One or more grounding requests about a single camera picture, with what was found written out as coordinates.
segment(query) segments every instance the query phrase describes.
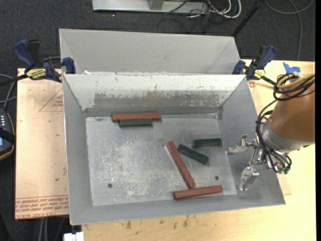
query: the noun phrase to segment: scratched metal surface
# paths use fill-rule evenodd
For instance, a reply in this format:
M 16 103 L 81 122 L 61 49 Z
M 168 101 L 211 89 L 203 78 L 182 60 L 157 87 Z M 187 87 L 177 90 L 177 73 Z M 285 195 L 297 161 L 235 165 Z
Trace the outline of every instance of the scratched metal surface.
M 173 191 L 187 187 L 165 144 L 188 146 L 194 139 L 221 136 L 212 114 L 163 115 L 152 127 L 122 129 L 110 117 L 88 117 L 86 132 L 94 206 L 173 199 Z M 182 155 L 197 187 L 222 185 L 223 193 L 215 195 L 236 194 L 223 147 L 198 151 L 209 156 L 209 165 Z
M 240 84 L 241 75 L 78 75 L 65 76 L 87 116 L 159 111 L 214 113 Z

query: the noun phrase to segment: cardboard sheet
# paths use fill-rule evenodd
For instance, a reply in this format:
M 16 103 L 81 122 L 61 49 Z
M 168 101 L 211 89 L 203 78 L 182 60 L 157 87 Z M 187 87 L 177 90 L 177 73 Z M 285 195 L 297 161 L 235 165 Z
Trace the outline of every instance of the cardboard sheet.
M 24 79 L 17 93 L 15 218 L 66 215 L 62 84 Z

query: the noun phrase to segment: metal stand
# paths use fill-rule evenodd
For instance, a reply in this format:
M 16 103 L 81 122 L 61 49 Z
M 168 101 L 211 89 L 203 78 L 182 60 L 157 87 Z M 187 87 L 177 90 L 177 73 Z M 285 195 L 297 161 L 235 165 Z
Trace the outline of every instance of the metal stand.
M 233 32 L 232 37 L 236 37 L 237 34 L 242 30 L 242 28 L 247 24 L 247 22 L 252 18 L 252 16 L 255 14 L 255 12 L 261 7 L 261 5 L 265 2 L 265 0 L 257 0 L 251 10 L 247 13 L 243 21 L 240 23 L 240 25 L 236 28 L 236 30 Z
M 128 11 L 128 12 L 149 12 L 167 13 L 179 7 L 185 0 L 93 0 L 94 11 Z M 190 11 L 206 10 L 204 3 L 188 2 L 175 13 L 189 13 Z

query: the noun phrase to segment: green block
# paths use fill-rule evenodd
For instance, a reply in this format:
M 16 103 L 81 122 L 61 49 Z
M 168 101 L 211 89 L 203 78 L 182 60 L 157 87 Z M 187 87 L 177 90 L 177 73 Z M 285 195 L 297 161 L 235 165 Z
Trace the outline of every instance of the green block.
M 152 120 L 150 118 L 143 119 L 120 119 L 119 126 L 124 127 L 145 127 L 152 126 Z
M 220 146 L 222 144 L 222 140 L 219 138 L 216 139 L 197 139 L 193 140 L 192 147 L 203 147 L 203 146 Z
M 203 163 L 203 164 L 209 164 L 209 158 L 206 156 L 206 155 L 203 155 L 197 151 L 194 151 L 186 146 L 183 146 L 183 145 L 179 145 L 179 147 L 177 148 L 177 150 L 183 154 L 183 155 L 186 155 L 200 163 Z

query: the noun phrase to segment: blue clamp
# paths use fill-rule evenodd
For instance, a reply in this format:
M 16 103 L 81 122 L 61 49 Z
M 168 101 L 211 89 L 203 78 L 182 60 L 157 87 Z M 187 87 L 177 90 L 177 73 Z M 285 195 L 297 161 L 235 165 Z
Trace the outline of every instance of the blue clamp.
M 57 82 L 61 82 L 61 74 L 51 68 L 48 62 L 44 62 L 42 67 L 35 67 L 38 65 L 36 60 L 32 57 L 32 54 L 27 48 L 26 39 L 20 40 L 14 46 L 14 53 L 17 57 L 27 64 L 25 68 L 25 75 L 33 80 L 48 79 Z M 66 57 L 62 61 L 66 67 L 66 73 L 75 74 L 76 68 L 73 60 L 70 57 Z
M 273 46 L 260 46 L 258 56 L 252 60 L 250 66 L 246 66 L 245 62 L 240 60 L 235 65 L 232 74 L 240 74 L 245 69 L 247 80 L 258 80 L 264 78 L 264 67 L 273 60 L 276 50 Z

